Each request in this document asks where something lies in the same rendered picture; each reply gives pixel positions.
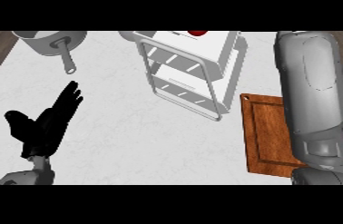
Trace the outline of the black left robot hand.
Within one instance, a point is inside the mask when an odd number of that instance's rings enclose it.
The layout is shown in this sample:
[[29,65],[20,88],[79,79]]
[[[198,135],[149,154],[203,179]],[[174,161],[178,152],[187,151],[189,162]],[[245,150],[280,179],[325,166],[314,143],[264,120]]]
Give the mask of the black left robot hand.
[[54,104],[35,120],[19,111],[5,112],[10,135],[22,142],[20,156],[25,159],[32,156],[47,158],[56,152],[81,101],[78,83],[70,81]]

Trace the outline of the brown wooden cutting board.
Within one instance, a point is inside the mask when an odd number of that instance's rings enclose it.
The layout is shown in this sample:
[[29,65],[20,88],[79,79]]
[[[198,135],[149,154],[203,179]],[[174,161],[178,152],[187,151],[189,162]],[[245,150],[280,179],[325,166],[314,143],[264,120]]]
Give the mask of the brown wooden cutting board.
[[239,99],[246,170],[289,178],[292,170],[306,164],[292,156],[282,98],[242,93]]

